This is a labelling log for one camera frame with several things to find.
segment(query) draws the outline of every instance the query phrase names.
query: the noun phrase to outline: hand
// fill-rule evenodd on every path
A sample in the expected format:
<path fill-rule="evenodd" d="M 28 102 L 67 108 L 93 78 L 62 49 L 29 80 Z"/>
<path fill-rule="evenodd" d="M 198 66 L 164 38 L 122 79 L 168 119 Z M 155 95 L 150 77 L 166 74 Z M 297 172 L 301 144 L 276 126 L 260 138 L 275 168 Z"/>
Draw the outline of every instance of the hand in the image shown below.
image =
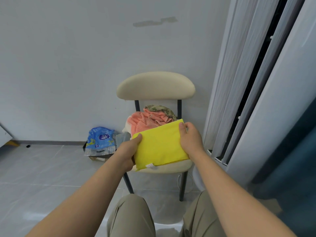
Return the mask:
<path fill-rule="evenodd" d="M 197 156 L 201 151 L 204 152 L 202 137 L 199 131 L 191 122 L 179 123 L 180 144 L 182 149 L 189 155 L 189 158 L 195 163 Z"/>
<path fill-rule="evenodd" d="M 123 142 L 115 152 L 115 159 L 118 159 L 124 172 L 130 171 L 134 166 L 133 155 L 137 151 L 138 144 L 142 141 L 143 136 L 139 134 L 136 138 Z"/>

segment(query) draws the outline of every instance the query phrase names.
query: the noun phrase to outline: white cable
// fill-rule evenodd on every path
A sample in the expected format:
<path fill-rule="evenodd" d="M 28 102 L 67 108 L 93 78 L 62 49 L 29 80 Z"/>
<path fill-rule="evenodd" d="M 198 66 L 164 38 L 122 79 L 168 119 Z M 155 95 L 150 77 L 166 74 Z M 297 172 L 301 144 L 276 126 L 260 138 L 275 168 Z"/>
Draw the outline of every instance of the white cable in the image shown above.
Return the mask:
<path fill-rule="evenodd" d="M 178 188 L 180 189 L 180 187 L 179 187 L 179 177 L 180 177 L 181 175 L 178 175 L 178 179 L 177 179 L 177 184 L 178 184 Z M 192 178 L 192 188 L 188 191 L 188 192 L 184 192 L 185 194 L 187 194 L 187 193 L 190 193 L 192 190 L 193 190 L 193 187 L 194 187 L 194 181 L 193 181 L 193 177 L 192 177 L 192 175 L 190 175 L 191 176 L 191 178 Z"/>

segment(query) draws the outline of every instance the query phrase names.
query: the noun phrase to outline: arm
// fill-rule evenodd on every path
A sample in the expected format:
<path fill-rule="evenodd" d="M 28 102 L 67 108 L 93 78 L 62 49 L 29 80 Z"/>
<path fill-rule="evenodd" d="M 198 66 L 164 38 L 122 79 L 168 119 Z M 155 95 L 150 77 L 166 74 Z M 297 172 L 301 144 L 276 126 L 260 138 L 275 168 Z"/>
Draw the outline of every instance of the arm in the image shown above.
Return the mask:
<path fill-rule="evenodd" d="M 201 135 L 194 125 L 189 122 L 185 125 L 179 125 L 181 146 L 198 168 L 226 235 L 295 236 L 205 153 Z"/>
<path fill-rule="evenodd" d="M 142 135 L 124 142 L 115 154 L 73 195 L 39 222 L 26 236 L 94 236 Z"/>

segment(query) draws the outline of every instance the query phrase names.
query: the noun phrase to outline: wall stain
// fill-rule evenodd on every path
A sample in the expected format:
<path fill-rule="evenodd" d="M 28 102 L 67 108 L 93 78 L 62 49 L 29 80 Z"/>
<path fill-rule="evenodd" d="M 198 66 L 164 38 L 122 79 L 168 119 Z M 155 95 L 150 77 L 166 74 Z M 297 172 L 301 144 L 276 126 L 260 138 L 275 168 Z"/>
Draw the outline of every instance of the wall stain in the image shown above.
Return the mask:
<path fill-rule="evenodd" d="M 168 23 L 174 23 L 178 20 L 176 17 L 167 17 L 167 18 L 161 18 L 160 21 L 140 21 L 133 23 L 134 27 L 144 27 L 144 26 L 159 26 L 162 25 L 164 22 Z"/>

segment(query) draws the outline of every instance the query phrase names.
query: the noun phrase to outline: camouflage fabric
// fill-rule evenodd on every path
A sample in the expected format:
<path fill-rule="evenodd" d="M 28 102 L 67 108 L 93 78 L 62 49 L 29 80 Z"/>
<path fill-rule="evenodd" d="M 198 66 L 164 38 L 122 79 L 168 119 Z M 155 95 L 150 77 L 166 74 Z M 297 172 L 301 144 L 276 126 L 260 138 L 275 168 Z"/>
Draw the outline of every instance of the camouflage fabric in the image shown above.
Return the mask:
<path fill-rule="evenodd" d="M 162 111 L 167 116 L 172 118 L 173 121 L 177 120 L 177 117 L 174 114 L 174 112 L 171 109 L 169 109 L 168 107 L 165 107 L 165 106 L 162 106 L 162 105 L 147 105 L 147 106 L 145 106 L 144 109 L 148 109 L 149 111 Z"/>

